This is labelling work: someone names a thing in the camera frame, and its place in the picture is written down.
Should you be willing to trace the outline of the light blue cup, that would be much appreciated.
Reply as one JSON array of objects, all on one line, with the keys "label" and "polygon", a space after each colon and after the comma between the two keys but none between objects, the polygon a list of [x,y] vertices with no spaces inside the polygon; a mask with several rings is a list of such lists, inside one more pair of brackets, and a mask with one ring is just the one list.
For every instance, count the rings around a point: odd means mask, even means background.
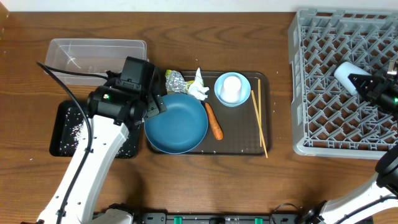
[{"label": "light blue cup", "polygon": [[351,62],[343,62],[335,70],[335,78],[343,85],[348,93],[350,93],[351,95],[356,95],[358,91],[356,90],[354,84],[348,78],[350,74],[370,75],[370,73],[366,72],[362,68],[355,66]]}]

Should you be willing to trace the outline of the dark blue plate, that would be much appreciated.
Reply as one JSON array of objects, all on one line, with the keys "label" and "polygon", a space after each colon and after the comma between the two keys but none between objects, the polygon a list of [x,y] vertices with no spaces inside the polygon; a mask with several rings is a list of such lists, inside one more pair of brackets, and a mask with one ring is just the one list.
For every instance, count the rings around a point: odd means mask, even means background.
[{"label": "dark blue plate", "polygon": [[166,111],[145,122],[152,147],[166,154],[183,154],[204,140],[208,115],[200,100],[183,93],[162,97]]}]

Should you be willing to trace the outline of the light blue bowl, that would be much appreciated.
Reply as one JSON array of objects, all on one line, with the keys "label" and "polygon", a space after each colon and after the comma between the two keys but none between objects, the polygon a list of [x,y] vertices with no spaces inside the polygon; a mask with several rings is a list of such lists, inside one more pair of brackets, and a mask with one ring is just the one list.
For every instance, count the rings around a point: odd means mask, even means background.
[{"label": "light blue bowl", "polygon": [[[220,98],[220,91],[221,91],[221,87],[222,87],[222,84],[223,84],[225,78],[227,78],[228,76],[233,76],[233,75],[239,77],[239,79],[241,80],[241,83],[242,83],[241,94],[240,94],[240,99],[237,103],[228,104],[228,103],[225,103]],[[242,74],[236,73],[236,72],[228,72],[228,73],[222,74],[219,78],[217,78],[215,85],[214,85],[214,93],[215,93],[217,99],[225,106],[237,107],[237,106],[243,104],[251,95],[251,85],[250,85],[248,79],[245,76],[243,76]]]}]

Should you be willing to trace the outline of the wooden chopstick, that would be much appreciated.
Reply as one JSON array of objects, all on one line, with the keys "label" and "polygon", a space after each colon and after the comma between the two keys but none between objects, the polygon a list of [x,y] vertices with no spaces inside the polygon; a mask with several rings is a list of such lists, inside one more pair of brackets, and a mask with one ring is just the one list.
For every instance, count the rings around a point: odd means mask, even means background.
[{"label": "wooden chopstick", "polygon": [[253,105],[254,105],[254,111],[255,111],[255,114],[256,114],[257,125],[258,125],[258,128],[259,128],[259,133],[260,133],[259,135],[260,135],[261,144],[262,144],[263,149],[264,149],[265,157],[268,159],[268,153],[267,153],[267,148],[266,148],[266,144],[265,144],[264,134],[263,134],[263,130],[262,130],[262,124],[260,122],[260,117],[259,117],[259,110],[257,108],[257,103],[256,103],[256,99],[255,99],[255,95],[254,95],[254,91],[253,90],[251,90],[251,96],[252,96],[252,102],[253,102]]},{"label": "wooden chopstick", "polygon": [[[262,112],[262,109],[261,109],[261,80],[260,79],[258,79],[257,80],[257,96],[258,96],[258,112],[259,112],[259,124],[260,124],[260,127],[262,127],[262,118],[261,118],[261,112]],[[261,133],[259,133],[259,135],[260,135],[260,147],[262,147],[262,134]]]}]

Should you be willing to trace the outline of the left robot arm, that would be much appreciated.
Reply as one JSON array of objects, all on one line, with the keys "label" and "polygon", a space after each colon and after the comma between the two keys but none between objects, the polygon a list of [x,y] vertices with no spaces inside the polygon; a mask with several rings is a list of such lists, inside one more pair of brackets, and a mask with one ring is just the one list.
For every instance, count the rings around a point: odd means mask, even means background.
[{"label": "left robot arm", "polygon": [[154,64],[127,57],[122,72],[88,96],[81,110],[84,125],[77,149],[63,179],[37,223],[132,223],[134,214],[110,206],[95,218],[94,209],[109,168],[130,131],[166,107],[161,97],[163,76]]}]

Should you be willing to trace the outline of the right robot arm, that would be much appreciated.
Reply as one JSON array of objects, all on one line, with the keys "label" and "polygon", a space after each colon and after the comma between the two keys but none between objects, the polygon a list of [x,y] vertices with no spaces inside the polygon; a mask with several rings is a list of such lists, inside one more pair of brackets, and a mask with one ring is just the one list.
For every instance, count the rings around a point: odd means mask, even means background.
[{"label": "right robot arm", "polygon": [[[384,76],[348,75],[359,95],[397,116],[397,79]],[[378,161],[375,174],[364,185],[348,195],[323,201],[296,223],[357,223],[375,213],[397,206],[397,146],[388,150]]]}]

